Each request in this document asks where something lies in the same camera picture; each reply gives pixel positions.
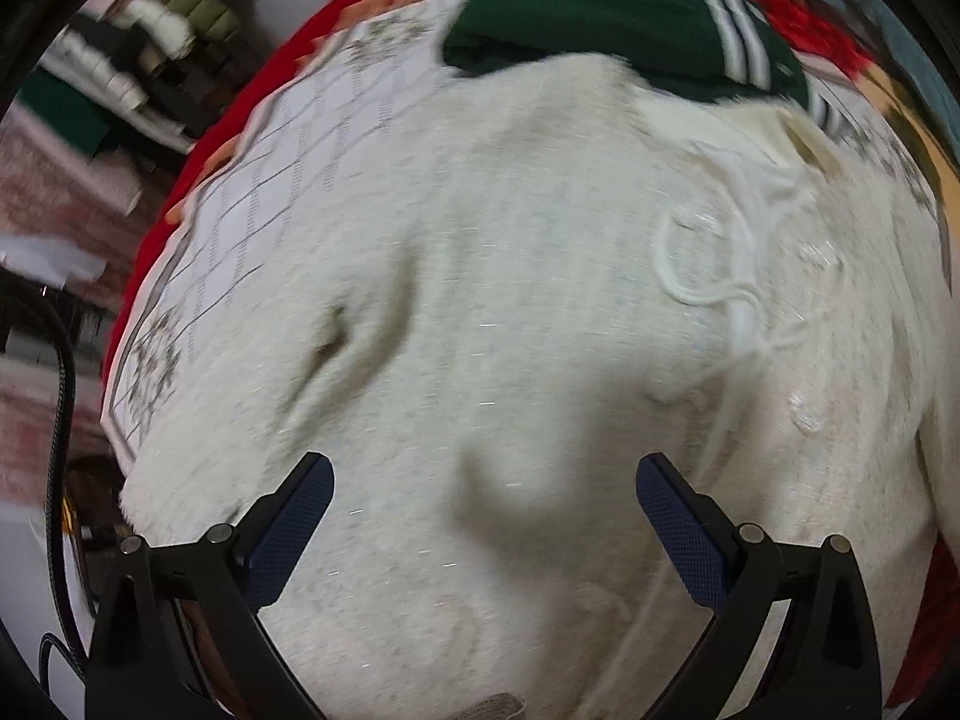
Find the green cloth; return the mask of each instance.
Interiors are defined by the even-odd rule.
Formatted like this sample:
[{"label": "green cloth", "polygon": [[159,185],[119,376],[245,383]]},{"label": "green cloth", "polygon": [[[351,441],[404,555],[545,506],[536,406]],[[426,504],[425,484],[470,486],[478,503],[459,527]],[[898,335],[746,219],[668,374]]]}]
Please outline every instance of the green cloth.
[{"label": "green cloth", "polygon": [[559,53],[619,56],[689,100],[786,97],[808,107],[803,68],[745,0],[469,0],[443,61],[471,74]]},{"label": "green cloth", "polygon": [[114,117],[47,71],[35,68],[20,87],[18,97],[66,143],[89,159],[117,147]]},{"label": "green cloth", "polygon": [[157,0],[186,18],[203,40],[223,43],[240,29],[239,17],[220,0]]}]

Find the metal screw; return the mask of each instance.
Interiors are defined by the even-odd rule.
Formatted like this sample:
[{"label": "metal screw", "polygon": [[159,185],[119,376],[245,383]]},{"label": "metal screw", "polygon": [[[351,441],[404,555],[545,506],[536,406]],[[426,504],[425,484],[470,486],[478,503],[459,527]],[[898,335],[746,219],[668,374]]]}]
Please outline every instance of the metal screw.
[{"label": "metal screw", "polygon": [[140,536],[127,536],[120,542],[120,551],[124,555],[133,555],[141,546],[143,539]]},{"label": "metal screw", "polygon": [[206,532],[206,540],[211,544],[222,544],[233,535],[233,526],[227,522],[214,525]]},{"label": "metal screw", "polygon": [[831,536],[829,538],[829,543],[834,552],[839,552],[841,555],[846,555],[847,552],[850,552],[851,549],[853,549],[850,546],[850,542],[847,541],[843,536],[840,536],[838,533],[836,536]]},{"label": "metal screw", "polygon": [[766,538],[766,533],[763,533],[763,528],[752,522],[741,525],[739,533],[743,541],[746,541],[748,544],[758,544]]}]

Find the clothes pile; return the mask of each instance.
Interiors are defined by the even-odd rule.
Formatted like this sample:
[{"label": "clothes pile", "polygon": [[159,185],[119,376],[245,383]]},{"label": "clothes pile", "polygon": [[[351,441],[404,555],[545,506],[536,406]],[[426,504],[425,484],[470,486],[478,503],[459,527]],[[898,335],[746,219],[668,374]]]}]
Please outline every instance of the clothes pile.
[{"label": "clothes pile", "polygon": [[[56,295],[94,379],[140,240],[196,138],[262,64],[255,32],[222,0],[89,0],[0,122],[0,263]],[[0,307],[0,351],[33,362],[44,338]],[[18,441],[0,449],[0,502],[38,506],[51,410],[11,395],[11,370],[0,424]]]},{"label": "clothes pile", "polygon": [[955,156],[776,2],[335,0],[198,142],[103,423],[154,544],[333,459],[261,614],[325,712],[642,714],[704,624],[632,499],[654,450],[779,541],[851,538],[884,690],[922,683],[960,546]]}]

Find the bed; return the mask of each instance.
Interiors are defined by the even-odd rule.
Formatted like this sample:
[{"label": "bed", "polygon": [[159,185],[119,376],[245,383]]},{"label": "bed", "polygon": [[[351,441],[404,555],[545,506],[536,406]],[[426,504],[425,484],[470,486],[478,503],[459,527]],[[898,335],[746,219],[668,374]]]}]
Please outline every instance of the bed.
[{"label": "bed", "polygon": [[[152,420],[189,388],[218,316],[242,283],[284,245],[307,189],[333,191],[404,112],[454,81],[438,61],[464,0],[334,0],[285,44],[194,148],[147,235],[104,361],[102,423],[125,472]],[[805,57],[818,90],[843,111],[844,148],[908,184],[941,229],[949,278],[949,223],[960,182],[949,146],[923,101],[872,62],[854,79]],[[957,631],[960,581],[942,539],[932,555],[914,638],[890,696],[909,700]]]}]

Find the blue textured pad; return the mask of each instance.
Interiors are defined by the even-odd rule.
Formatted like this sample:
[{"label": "blue textured pad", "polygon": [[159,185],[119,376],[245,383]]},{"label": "blue textured pad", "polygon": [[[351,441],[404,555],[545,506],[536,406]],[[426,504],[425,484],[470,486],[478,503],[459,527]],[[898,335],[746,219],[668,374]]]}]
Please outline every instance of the blue textured pad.
[{"label": "blue textured pad", "polygon": [[333,499],[333,466],[323,455],[312,457],[313,466],[250,552],[244,597],[253,611],[280,598]]},{"label": "blue textured pad", "polygon": [[653,458],[637,466],[637,500],[694,603],[717,611],[727,600],[726,563]]}]

